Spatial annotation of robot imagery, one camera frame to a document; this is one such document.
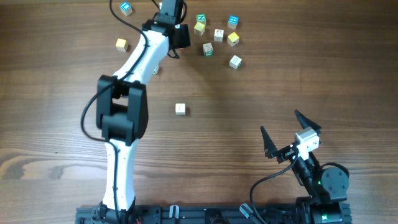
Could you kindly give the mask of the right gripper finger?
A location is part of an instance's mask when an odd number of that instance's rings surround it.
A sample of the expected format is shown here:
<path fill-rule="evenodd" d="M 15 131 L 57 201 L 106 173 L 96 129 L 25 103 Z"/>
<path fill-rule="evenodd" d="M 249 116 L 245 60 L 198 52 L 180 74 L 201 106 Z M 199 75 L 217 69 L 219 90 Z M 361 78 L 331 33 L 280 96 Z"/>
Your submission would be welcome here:
<path fill-rule="evenodd" d="M 264 126 L 261 126 L 261 134 L 264 143 L 264 153 L 265 156 L 268 158 L 275 157 L 278 149 L 276 148 L 275 144 L 273 143 L 271 137 L 268 135 Z"/>
<path fill-rule="evenodd" d="M 322 127 L 312 120 L 308 119 L 299 110 L 295 110 L 295 115 L 303 129 L 312 128 L 318 135 L 321 133 Z"/>

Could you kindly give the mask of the white block green edge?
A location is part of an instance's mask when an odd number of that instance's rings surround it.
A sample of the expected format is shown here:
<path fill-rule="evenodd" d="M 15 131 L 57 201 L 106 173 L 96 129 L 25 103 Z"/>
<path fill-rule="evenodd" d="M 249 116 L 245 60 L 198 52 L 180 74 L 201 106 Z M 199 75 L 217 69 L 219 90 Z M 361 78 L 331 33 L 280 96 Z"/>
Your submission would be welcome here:
<path fill-rule="evenodd" d="M 159 71 L 159 65 L 157 65 L 153 71 L 153 75 L 156 75 Z"/>
<path fill-rule="evenodd" d="M 209 57 L 214 54 L 214 49 L 211 43 L 203 44 L 204 56 Z"/>

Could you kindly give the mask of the plain white block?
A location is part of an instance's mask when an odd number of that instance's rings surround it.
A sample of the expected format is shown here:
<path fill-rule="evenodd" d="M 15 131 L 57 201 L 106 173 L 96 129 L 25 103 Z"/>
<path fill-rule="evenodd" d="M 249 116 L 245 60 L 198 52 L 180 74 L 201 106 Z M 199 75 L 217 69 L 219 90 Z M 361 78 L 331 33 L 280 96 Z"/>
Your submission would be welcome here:
<path fill-rule="evenodd" d="M 237 55 L 233 55 L 233 57 L 229 61 L 229 66 L 237 70 L 241 66 L 242 61 L 243 60 L 240 57 L 238 57 Z"/>
<path fill-rule="evenodd" d="M 175 104 L 175 114 L 176 115 L 186 115 L 186 104 L 176 103 Z"/>

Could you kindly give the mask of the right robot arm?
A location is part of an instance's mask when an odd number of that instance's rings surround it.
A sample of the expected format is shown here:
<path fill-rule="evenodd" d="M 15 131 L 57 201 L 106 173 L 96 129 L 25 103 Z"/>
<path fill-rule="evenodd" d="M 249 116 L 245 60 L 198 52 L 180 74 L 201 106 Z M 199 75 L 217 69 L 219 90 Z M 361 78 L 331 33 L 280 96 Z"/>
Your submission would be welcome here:
<path fill-rule="evenodd" d="M 280 176 L 292 170 L 299 185 L 308 193 L 295 203 L 266 205 L 254 213 L 263 223 L 351 223 L 351 210 L 345 203 L 348 198 L 349 171 L 335 162 L 323 165 L 313 154 L 321 144 L 322 127 L 295 110 L 302 127 L 295 134 L 295 141 L 282 149 L 276 148 L 265 127 L 261 127 L 265 156 L 277 162 L 289 161 L 282 171 L 258 180 L 257 186 L 265 180 Z"/>

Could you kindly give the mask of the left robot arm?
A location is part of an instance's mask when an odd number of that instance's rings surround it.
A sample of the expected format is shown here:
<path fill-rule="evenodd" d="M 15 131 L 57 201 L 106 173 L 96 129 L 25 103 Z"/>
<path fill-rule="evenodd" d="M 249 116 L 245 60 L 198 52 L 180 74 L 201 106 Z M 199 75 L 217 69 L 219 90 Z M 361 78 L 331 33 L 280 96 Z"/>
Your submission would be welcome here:
<path fill-rule="evenodd" d="M 136 221 L 134 160 L 149 120 L 146 86 L 170 51 L 190 46 L 186 13 L 184 1 L 164 1 L 138 30 L 141 37 L 127 62 L 98 80 L 96 125 L 108 154 L 106 193 L 97 215 L 103 223 Z"/>

